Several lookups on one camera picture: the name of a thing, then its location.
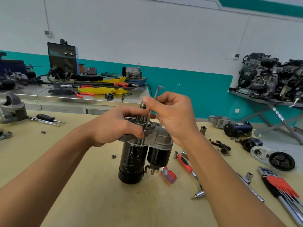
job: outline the person's left hand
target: person's left hand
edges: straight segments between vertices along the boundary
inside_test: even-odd
[[[125,134],[133,134],[137,138],[144,137],[141,126],[125,120],[125,117],[136,115],[148,116],[149,109],[139,107],[116,106],[104,114],[82,125],[82,129],[87,132],[92,145],[100,147],[105,143],[118,140]]]

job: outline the yellow cloth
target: yellow cloth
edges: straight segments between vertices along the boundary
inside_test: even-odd
[[[126,77],[121,77],[119,79],[109,79],[109,80],[98,80],[98,81],[91,81],[91,83],[124,83]]]
[[[94,94],[101,94],[105,95],[106,93],[114,93],[114,94],[126,94],[128,91],[124,90],[123,88],[108,88],[108,87],[86,87],[86,88],[78,88],[79,91],[85,93],[94,93]]]

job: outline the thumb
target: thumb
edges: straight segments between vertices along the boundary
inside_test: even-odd
[[[159,101],[155,100],[154,98],[151,98],[149,96],[143,97],[143,102],[147,107],[155,111],[157,114],[162,114],[163,111],[167,110],[167,106],[160,103]]]
[[[125,125],[124,134],[133,134],[139,139],[144,137],[143,128],[137,124],[127,121]]]

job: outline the ventilation grille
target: ventilation grille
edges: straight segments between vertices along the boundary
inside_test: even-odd
[[[66,72],[74,72],[73,61],[64,59],[64,68]]]

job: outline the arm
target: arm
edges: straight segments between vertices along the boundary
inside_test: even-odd
[[[127,133],[143,138],[141,126],[124,120],[132,115],[147,116],[148,111],[120,106],[109,110],[72,130],[3,186],[0,226],[40,226],[90,147],[100,147]]]
[[[157,112],[160,123],[189,156],[218,226],[285,227],[199,132],[187,96],[165,92],[157,100],[150,97],[143,100]]]

